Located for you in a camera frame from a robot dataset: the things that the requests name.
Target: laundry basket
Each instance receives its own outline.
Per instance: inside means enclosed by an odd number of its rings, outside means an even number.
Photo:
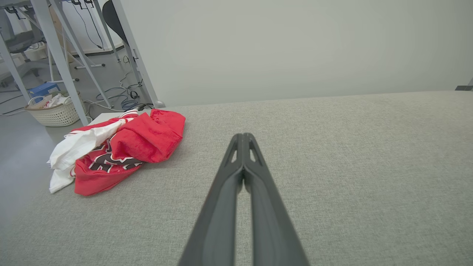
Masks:
[[[63,94],[65,97],[69,96],[67,92],[58,92]],[[80,92],[77,92],[79,95],[80,103],[82,104],[82,108],[85,111],[84,103],[82,102],[82,98],[80,97]],[[30,100],[28,105],[25,107],[25,110],[28,111],[39,123],[45,126],[68,126],[72,125],[73,123],[79,120],[79,115],[76,112],[76,108],[72,104],[72,101],[66,104],[60,104],[51,108],[42,108],[37,109],[31,106],[31,102],[33,99]]]

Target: gray table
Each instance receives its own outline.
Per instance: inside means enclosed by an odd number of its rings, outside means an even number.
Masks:
[[[175,265],[235,133],[252,132],[313,265],[473,265],[473,92],[168,108],[184,139],[91,197],[48,184],[8,229],[0,265]],[[236,264],[251,265],[249,194]]]

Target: black chair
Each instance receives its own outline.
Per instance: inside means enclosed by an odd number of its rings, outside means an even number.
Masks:
[[[102,13],[104,15],[104,20],[107,25],[120,36],[120,38],[128,44],[125,33],[123,32],[122,24],[118,19],[117,12],[115,10],[114,3],[112,0],[107,1],[102,7]]]

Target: desk leg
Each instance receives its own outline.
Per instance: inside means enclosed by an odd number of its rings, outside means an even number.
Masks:
[[[69,72],[69,67],[67,66],[68,64],[64,58],[64,55],[62,54],[61,44],[59,43],[58,36],[56,35],[53,19],[49,14],[48,3],[46,0],[34,0],[31,1],[31,4],[36,11],[39,25],[41,25],[43,34],[46,37],[50,51],[53,54],[54,61],[56,62],[59,73],[64,80],[64,85],[66,86],[67,92],[69,92],[70,98],[74,104],[74,107],[76,108],[80,121],[83,125],[87,125],[88,121],[86,114],[82,108],[80,98],[77,95],[76,87],[74,86],[74,82],[72,81],[72,77]]]
[[[80,59],[84,63],[85,68],[87,69],[87,72],[89,73],[90,77],[92,78],[93,82],[95,83],[95,86],[97,86],[97,89],[100,91],[100,94],[104,98],[105,103],[107,104],[108,107],[112,107],[110,103],[108,102],[107,96],[105,96],[104,91],[98,84],[97,79],[95,78],[94,74],[92,73],[92,70],[90,70],[90,66],[87,63],[87,60],[89,60],[86,55],[84,54],[84,50],[82,50],[82,47],[79,45],[79,41],[77,40],[76,35],[73,33],[71,30],[72,28],[70,27],[69,21],[66,19],[66,15],[64,14],[64,11],[62,8],[59,6],[59,0],[50,0],[51,5],[56,12],[56,15],[58,16],[59,20],[61,21],[62,27],[64,28],[64,31],[67,33],[67,35],[70,38],[70,41],[72,45],[74,46],[74,49],[76,49],[77,54],[79,54]]]
[[[21,80],[20,74],[18,73],[17,66],[15,66],[15,62],[13,62],[13,59],[11,58],[11,54],[8,51],[7,45],[5,44],[5,41],[3,40],[3,36],[0,34],[0,54],[5,61],[5,64],[8,67],[8,70],[10,70],[11,75],[13,76],[13,79],[18,85],[18,88],[21,91],[21,94],[23,94],[23,97],[25,97],[26,102],[28,103],[30,100],[30,97],[28,95],[28,92],[26,91],[25,85],[23,84],[23,81]]]
[[[123,27],[125,36],[128,40],[128,44],[130,45],[130,47],[137,48],[138,46],[135,43],[133,32],[128,23],[128,19],[125,15],[125,10],[123,9],[122,1],[112,0],[112,2],[114,3],[115,10],[117,12],[120,23]],[[144,84],[143,87],[146,87],[146,91],[148,92],[148,95],[151,98],[152,103],[154,104],[154,107],[155,108],[166,107],[163,102],[158,100],[158,96],[156,95],[156,92],[153,89],[153,84],[151,83],[151,80],[149,79],[149,75],[148,75],[148,72],[146,71],[143,60],[138,59],[136,62],[137,62],[137,65],[140,67],[140,74],[141,74],[141,77],[143,78],[143,84]]]
[[[54,81],[53,59],[52,59],[51,51],[49,50],[48,44],[46,44],[46,49],[48,49],[49,74],[51,75],[51,82],[53,82]]]
[[[100,8],[98,0],[94,0],[94,4],[95,4],[95,9],[97,9],[98,16],[100,17],[100,21],[102,22],[102,25],[104,26],[104,30],[105,30],[105,33],[107,34],[108,41],[112,45],[112,49],[114,50],[117,61],[120,62],[120,57],[117,54],[117,50],[115,49],[114,42],[112,40],[112,37],[110,36],[110,32],[108,31],[108,26],[107,26],[107,23],[105,22],[104,15],[102,14],[102,9]]]
[[[138,75],[138,66],[133,59],[133,54],[131,53],[131,48],[126,44],[126,42],[123,42],[123,46],[125,46],[126,53],[128,54],[128,59],[130,60],[130,65],[131,69],[133,70],[133,74],[135,74],[136,78],[136,83],[138,83],[138,88],[140,89],[141,95],[143,95],[143,101],[142,104],[150,104],[153,103],[151,101],[151,98],[148,95],[148,92],[143,88],[143,85],[141,84],[141,79],[140,76]]]

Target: gray floor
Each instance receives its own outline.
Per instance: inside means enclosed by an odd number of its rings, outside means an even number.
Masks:
[[[125,50],[118,52],[121,58],[126,55]],[[90,57],[95,63],[105,63],[105,67],[93,68],[98,82],[102,88],[108,89],[119,87],[125,73],[131,70],[130,64],[118,63],[115,55],[98,55]],[[73,78],[79,78],[75,82],[77,91],[80,91],[83,100],[96,101],[98,90],[85,69],[71,69]],[[57,68],[54,67],[55,79],[60,80]],[[49,69],[40,70],[37,78],[28,74],[23,78],[27,88],[33,88],[50,80]],[[125,86],[136,83],[133,73],[127,75],[123,81]],[[59,84],[61,90],[65,90],[63,84]],[[8,88],[0,88],[0,91],[15,89],[14,84]],[[120,90],[107,92],[108,96],[120,93]],[[0,102],[21,95],[20,92],[0,93]],[[115,98],[113,103],[115,109],[121,109],[120,103],[124,98]],[[10,100],[0,104],[0,113],[5,113],[16,108],[24,107],[26,102],[23,97]],[[112,112],[110,110],[93,106],[90,116],[97,117],[100,113]],[[47,190],[52,170],[48,168],[46,161],[52,150],[67,134],[74,128],[81,127],[79,122],[68,127],[44,127],[39,124],[28,112],[22,112],[12,116],[0,116],[0,231],[7,226],[15,214],[33,196],[33,192],[40,189]]]

